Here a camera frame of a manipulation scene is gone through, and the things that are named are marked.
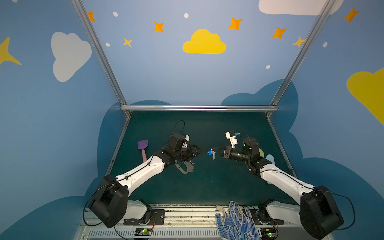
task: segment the white cloud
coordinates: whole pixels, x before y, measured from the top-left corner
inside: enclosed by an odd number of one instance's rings
[[[60,82],[68,81],[91,57],[91,45],[74,33],[56,32],[52,35],[51,47],[56,60],[53,74]]]
[[[336,12],[344,0],[336,0],[331,14]],[[319,15],[326,0],[260,0],[259,9],[266,14]]]

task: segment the glove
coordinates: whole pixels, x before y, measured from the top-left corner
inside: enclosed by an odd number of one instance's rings
[[[229,203],[228,214],[221,206],[218,206],[216,209],[224,212],[224,223],[222,222],[221,214],[216,214],[217,228],[223,240],[260,239],[253,220],[247,217],[251,216],[249,209],[245,209],[247,214],[247,216],[245,216],[242,208],[234,201]]]

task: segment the purple spatula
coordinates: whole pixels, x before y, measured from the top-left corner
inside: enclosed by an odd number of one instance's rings
[[[141,140],[137,142],[137,148],[141,149],[141,152],[143,153],[143,162],[147,161],[147,156],[145,154],[146,147],[148,147],[148,140]]]

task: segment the green table surface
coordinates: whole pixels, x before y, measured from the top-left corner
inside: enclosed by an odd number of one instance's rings
[[[245,137],[254,137],[265,156],[272,154],[276,165],[289,172],[264,113],[133,112],[111,174],[123,174],[142,163],[138,141],[148,139],[148,158],[164,147],[179,120],[185,121],[183,133],[190,136],[189,142],[203,150],[193,160],[195,170],[183,174],[173,165],[143,183],[129,199],[143,199],[149,204],[228,205],[233,200],[240,205],[258,205],[268,199],[297,204],[277,187],[252,175],[244,162],[218,154],[213,160],[207,155],[211,147],[230,145],[225,132],[241,134],[244,128],[245,133],[238,140],[240,147]]]

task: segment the yellow object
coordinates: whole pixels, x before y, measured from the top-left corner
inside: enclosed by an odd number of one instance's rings
[[[292,46],[293,46],[293,45],[298,45],[299,48],[300,48],[300,47],[301,47],[301,44],[302,44],[304,41],[305,41],[305,39],[302,40],[301,37],[299,36],[299,40],[298,40],[296,43],[292,44]]]
[[[155,31],[160,31],[163,33],[163,26],[164,26],[164,23],[155,22]]]
[[[221,42],[219,35],[210,33],[207,29],[199,29],[193,33],[191,40],[183,45],[186,53],[223,53],[227,46]]]
[[[260,157],[264,157],[264,152],[261,148],[259,148]]]
[[[347,88],[384,125],[384,68],[376,73],[353,74]]]
[[[93,12],[88,13],[89,20],[96,22],[95,19],[93,18]]]
[[[358,11],[355,11],[354,8],[352,8],[352,10],[349,12],[349,14],[344,18],[344,20],[348,20],[349,23],[352,22],[353,18],[359,14],[360,12]]]
[[[288,28],[286,28],[286,29],[280,29],[280,28],[277,28],[277,29],[276,29],[276,33],[275,33],[275,35],[273,35],[272,38],[280,38],[280,39],[281,39],[281,37],[283,36],[283,33],[284,33],[287,29],[288,29]]]
[[[8,45],[9,45],[9,37],[6,38],[2,44],[0,44],[0,65],[5,61],[11,61],[13,63],[21,65],[21,63],[17,61],[16,58],[12,57],[12,55],[9,54]]]
[[[241,23],[241,21],[243,21],[243,20],[242,19],[236,20],[236,19],[232,18],[232,23],[229,26],[228,30],[236,29],[238,31],[239,30],[239,24]]]
[[[131,42],[132,42],[132,40],[126,40],[125,38],[124,38],[124,40],[125,40],[125,43],[123,44],[123,45],[129,45],[131,48],[132,48],[132,46],[131,46]]]

